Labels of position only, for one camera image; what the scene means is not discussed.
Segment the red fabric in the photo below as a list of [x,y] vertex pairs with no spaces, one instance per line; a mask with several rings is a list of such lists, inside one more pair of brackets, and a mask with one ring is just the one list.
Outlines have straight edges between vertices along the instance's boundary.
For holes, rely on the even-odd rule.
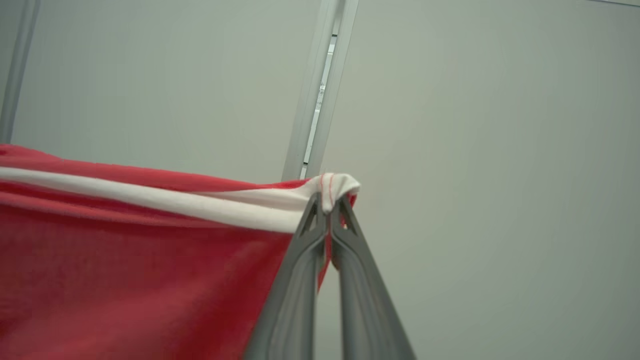
[[[0,166],[194,192],[303,183],[65,161],[7,145]],[[0,181],[0,359],[237,359],[290,239]]]

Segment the red stitching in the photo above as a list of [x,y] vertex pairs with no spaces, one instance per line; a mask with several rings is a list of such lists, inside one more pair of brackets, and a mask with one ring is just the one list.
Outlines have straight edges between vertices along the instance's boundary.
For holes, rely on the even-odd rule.
[[322,184],[322,179],[324,178],[324,174],[320,175],[320,196],[324,197],[324,186]]
[[331,191],[331,184],[333,183],[333,176],[335,174],[331,174],[331,177],[329,178],[329,201],[331,201],[331,206],[333,206],[333,193]]

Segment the gray wall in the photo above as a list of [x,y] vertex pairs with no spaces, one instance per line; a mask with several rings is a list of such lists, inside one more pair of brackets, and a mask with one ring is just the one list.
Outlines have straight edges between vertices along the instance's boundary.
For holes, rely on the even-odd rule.
[[367,0],[323,170],[419,358],[640,359],[639,136],[640,8]]
[[44,1],[12,142],[280,180],[318,0]]

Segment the vertical metal bar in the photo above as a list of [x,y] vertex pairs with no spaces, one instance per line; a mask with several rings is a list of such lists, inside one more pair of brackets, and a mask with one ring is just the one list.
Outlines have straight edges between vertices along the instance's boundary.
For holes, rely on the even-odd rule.
[[287,159],[282,172],[282,181],[300,178],[338,3],[339,0],[322,0],[320,3],[316,31],[311,43],[307,72],[305,73],[300,98],[298,99],[298,109],[296,110],[296,118],[291,131],[289,150],[287,151]]
[[347,50],[351,41],[351,31],[358,10],[358,0],[344,0],[344,9],[340,20],[340,28],[338,32],[338,41],[333,50],[333,60],[331,69],[329,70],[329,79],[324,89],[324,98],[322,110],[317,121],[316,134],[314,142],[311,146],[311,156],[307,165],[307,177],[319,175],[324,156],[326,142],[329,139],[329,129],[333,117],[333,109],[338,98],[338,90],[340,88],[340,80],[342,79],[342,70],[347,59]]
[[22,78],[24,77],[24,69],[27,65],[27,57],[29,48],[31,47],[31,39],[33,38],[33,30],[35,29],[39,9],[40,0],[24,1],[20,27],[15,37],[15,44],[13,45],[13,56],[11,58],[9,76],[6,80],[2,111],[0,112],[0,143],[11,142]]

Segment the white fabric edge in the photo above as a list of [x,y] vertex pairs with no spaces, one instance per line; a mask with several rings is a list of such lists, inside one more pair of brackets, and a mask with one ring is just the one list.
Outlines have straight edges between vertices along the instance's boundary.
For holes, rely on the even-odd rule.
[[314,193],[322,192],[323,211],[328,213],[337,199],[360,189],[360,184],[347,174],[323,174],[292,189],[212,193],[176,192],[93,177],[9,167],[0,167],[0,179],[280,233],[295,232],[307,201]]

